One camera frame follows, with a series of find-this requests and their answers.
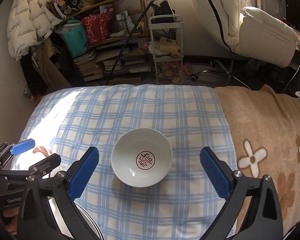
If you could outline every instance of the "red stamp logo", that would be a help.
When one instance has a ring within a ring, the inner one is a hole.
[[[145,151],[138,154],[136,158],[137,166],[142,170],[149,170],[153,167],[155,157],[151,152]]]

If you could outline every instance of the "white wall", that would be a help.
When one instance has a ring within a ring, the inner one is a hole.
[[[8,52],[7,22],[12,0],[0,5],[0,144],[18,142],[36,103],[21,95],[23,72]]]
[[[201,26],[190,0],[168,0],[176,14],[184,18],[184,54],[215,57],[233,57],[233,54],[221,47]]]

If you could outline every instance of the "red bag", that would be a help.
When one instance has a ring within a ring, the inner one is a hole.
[[[102,43],[109,37],[107,24],[113,18],[113,15],[114,12],[106,12],[82,18],[82,25],[86,29],[90,45]]]

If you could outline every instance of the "teal bag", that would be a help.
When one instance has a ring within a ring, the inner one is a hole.
[[[67,23],[76,23],[79,20],[68,20]],[[88,37],[86,34],[85,28],[80,25],[73,30],[64,33],[63,38],[66,40],[68,44],[68,48],[73,57],[78,57],[87,52],[87,47],[89,45]]]

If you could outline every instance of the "blue gripper pad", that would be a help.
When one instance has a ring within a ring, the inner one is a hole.
[[[72,201],[80,198],[99,163],[98,149],[93,148],[69,182],[69,197]]]
[[[23,141],[21,143],[15,144],[12,146],[10,153],[11,155],[20,155],[28,150],[33,149],[35,146],[35,141],[33,139],[29,139]]]
[[[200,152],[200,163],[220,198],[230,198],[230,183],[206,149]]]

